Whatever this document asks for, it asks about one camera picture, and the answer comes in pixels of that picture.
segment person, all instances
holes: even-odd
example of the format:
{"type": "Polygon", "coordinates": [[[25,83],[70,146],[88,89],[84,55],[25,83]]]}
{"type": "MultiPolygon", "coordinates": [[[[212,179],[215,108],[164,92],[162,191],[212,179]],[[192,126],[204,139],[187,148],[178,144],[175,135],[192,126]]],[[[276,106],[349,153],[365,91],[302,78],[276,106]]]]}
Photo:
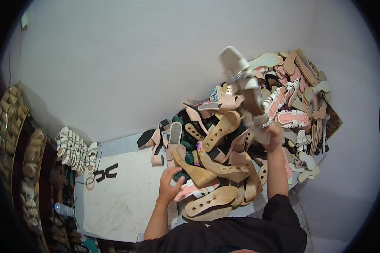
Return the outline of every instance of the person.
{"type": "Polygon", "coordinates": [[[289,186],[284,169],[282,128],[271,125],[267,151],[267,198],[262,219],[225,217],[213,221],[192,221],[167,232],[167,206],[179,192],[184,178],[175,186],[172,176],[182,168],[166,169],[160,179],[159,196],[144,241],[137,252],[304,252],[307,235],[301,229],[288,196],[289,186]]]}

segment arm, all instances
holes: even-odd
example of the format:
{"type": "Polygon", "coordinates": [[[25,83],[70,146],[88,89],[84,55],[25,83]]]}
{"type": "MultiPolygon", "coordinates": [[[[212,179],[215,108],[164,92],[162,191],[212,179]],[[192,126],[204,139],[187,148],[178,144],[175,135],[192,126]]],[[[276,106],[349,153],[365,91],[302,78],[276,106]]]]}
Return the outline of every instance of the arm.
{"type": "Polygon", "coordinates": [[[284,169],[283,129],[276,123],[271,125],[267,131],[271,134],[270,144],[265,146],[267,151],[267,197],[270,199],[276,194],[287,196],[289,184],[284,169]]]}
{"type": "Polygon", "coordinates": [[[143,235],[144,240],[157,239],[167,234],[167,206],[179,192],[184,177],[181,176],[175,186],[170,185],[170,180],[181,170],[182,168],[168,168],[163,172],[159,180],[159,197],[143,235]]]}

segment row of white sandals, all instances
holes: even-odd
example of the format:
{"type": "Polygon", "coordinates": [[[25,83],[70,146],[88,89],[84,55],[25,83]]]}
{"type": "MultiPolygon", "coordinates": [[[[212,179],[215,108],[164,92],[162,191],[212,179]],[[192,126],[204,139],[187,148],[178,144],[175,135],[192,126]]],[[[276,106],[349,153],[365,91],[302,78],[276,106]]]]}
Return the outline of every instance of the row of white sandals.
{"type": "Polygon", "coordinates": [[[62,164],[70,166],[80,176],[86,168],[89,174],[93,174],[97,163],[97,142],[87,148],[83,139],[67,126],[56,135],[56,142],[57,156],[62,158],[62,164]]]}

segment plastic bottle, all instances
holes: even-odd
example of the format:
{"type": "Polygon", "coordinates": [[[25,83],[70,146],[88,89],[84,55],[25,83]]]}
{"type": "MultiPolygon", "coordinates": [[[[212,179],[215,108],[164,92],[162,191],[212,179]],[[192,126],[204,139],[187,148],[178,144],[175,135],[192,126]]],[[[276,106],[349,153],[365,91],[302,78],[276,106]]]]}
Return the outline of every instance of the plastic bottle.
{"type": "Polygon", "coordinates": [[[75,209],[67,205],[64,205],[62,203],[56,202],[56,204],[54,205],[54,208],[56,212],[59,213],[60,215],[65,215],[65,216],[70,216],[70,217],[75,216],[75,209]]]}

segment black shirt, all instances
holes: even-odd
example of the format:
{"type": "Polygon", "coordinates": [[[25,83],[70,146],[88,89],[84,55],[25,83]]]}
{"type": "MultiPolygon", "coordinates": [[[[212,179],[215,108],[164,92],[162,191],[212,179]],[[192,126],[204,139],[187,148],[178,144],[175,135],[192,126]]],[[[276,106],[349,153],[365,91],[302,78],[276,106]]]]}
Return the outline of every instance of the black shirt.
{"type": "Polygon", "coordinates": [[[231,252],[250,249],[266,252],[304,252],[307,235],[289,198],[275,195],[268,200],[262,219],[225,217],[194,221],[174,228],[159,239],[138,243],[141,252],[231,252]]]}

